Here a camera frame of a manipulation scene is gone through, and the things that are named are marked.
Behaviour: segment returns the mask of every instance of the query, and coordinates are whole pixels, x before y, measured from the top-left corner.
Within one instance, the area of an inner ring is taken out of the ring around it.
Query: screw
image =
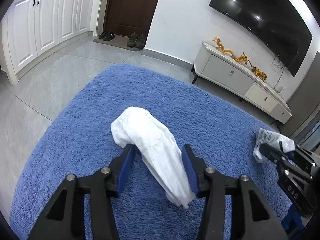
[[[111,170],[110,170],[109,167],[103,167],[103,168],[101,169],[101,172],[102,172],[103,174],[108,174],[110,171],[111,171]]]
[[[73,175],[73,174],[69,174],[68,176],[67,176],[67,180],[68,181],[73,181],[74,179],[75,179],[75,175]]]
[[[249,180],[250,180],[250,178],[249,178],[248,175],[241,175],[241,179],[242,179],[243,181],[249,181]]]
[[[208,167],[208,168],[205,168],[205,171],[209,174],[212,174],[214,173],[216,170],[214,168],[211,168],[211,167]]]

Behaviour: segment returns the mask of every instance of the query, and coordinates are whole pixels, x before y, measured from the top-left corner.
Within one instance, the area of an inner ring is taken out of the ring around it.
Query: golden dragon figurine
[[[263,82],[266,81],[267,74],[260,71],[260,69],[258,67],[252,66],[252,64],[251,64],[250,60],[248,60],[248,56],[246,54],[243,53],[240,57],[236,57],[235,54],[230,49],[224,49],[220,38],[214,37],[212,39],[212,41],[215,41],[217,43],[218,46],[216,47],[216,49],[221,49],[223,55],[225,55],[227,52],[229,52],[231,54],[231,57],[239,64],[241,64],[241,62],[243,61],[247,65],[247,63],[249,62],[250,66],[252,68],[252,72],[256,75],[256,77],[261,78]]]

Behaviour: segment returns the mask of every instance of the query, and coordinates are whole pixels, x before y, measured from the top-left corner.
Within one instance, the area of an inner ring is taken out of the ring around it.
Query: pair of shoes
[[[111,31],[104,31],[103,34],[99,35],[99,39],[104,41],[111,41],[115,37],[115,34]]]
[[[146,40],[147,40],[147,38],[143,36],[143,34],[142,35],[137,35],[135,33],[131,34],[128,40],[127,46],[131,48],[136,47],[139,49],[143,49],[144,46],[146,45]]]

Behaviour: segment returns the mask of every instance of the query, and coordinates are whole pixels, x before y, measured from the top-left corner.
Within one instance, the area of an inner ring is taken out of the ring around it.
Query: white tv cabinet
[[[292,116],[286,102],[273,88],[257,78],[248,67],[204,41],[191,71],[196,74],[193,84],[198,77],[203,77],[247,100],[281,123]]]

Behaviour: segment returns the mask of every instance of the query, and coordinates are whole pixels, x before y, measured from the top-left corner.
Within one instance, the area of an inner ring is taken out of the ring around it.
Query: plastic package
[[[140,107],[129,107],[111,124],[116,144],[135,144],[151,174],[177,206],[188,208],[195,198],[184,169],[181,151],[169,129]]]
[[[295,150],[294,141],[287,136],[260,128],[257,132],[256,145],[253,149],[253,156],[258,163],[268,161],[268,159],[259,151],[260,145],[263,143],[267,143],[283,153],[288,153]]]

